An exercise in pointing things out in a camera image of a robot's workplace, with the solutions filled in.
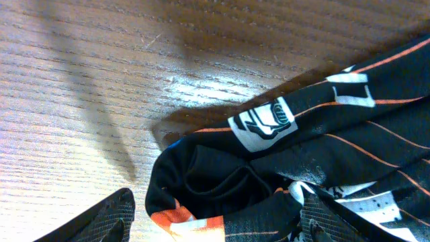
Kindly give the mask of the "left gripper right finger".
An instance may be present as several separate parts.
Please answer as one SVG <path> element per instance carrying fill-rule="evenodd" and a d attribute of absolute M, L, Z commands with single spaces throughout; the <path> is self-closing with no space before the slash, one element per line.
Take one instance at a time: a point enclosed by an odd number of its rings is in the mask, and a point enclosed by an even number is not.
<path fill-rule="evenodd" d="M 365 242 L 351 225 L 336 215 L 316 194 L 304 192 L 304 205 L 300 211 L 303 238 L 308 242 L 338 241 Z"/>

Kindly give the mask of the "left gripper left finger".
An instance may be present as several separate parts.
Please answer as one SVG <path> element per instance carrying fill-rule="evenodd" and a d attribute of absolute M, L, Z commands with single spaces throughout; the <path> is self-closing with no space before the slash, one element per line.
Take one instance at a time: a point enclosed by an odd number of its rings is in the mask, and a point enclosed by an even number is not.
<path fill-rule="evenodd" d="M 132 190 L 121 188 L 36 242 L 129 242 L 135 209 Z"/>

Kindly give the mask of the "black orange-patterned jersey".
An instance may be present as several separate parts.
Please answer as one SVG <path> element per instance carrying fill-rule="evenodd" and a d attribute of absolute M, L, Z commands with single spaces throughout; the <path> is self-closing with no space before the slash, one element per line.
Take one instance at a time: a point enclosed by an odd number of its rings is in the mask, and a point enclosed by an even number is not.
<path fill-rule="evenodd" d="M 368 241 L 429 240 L 429 37 L 197 130 L 153 166 L 176 241 L 305 241 L 304 192 Z"/>

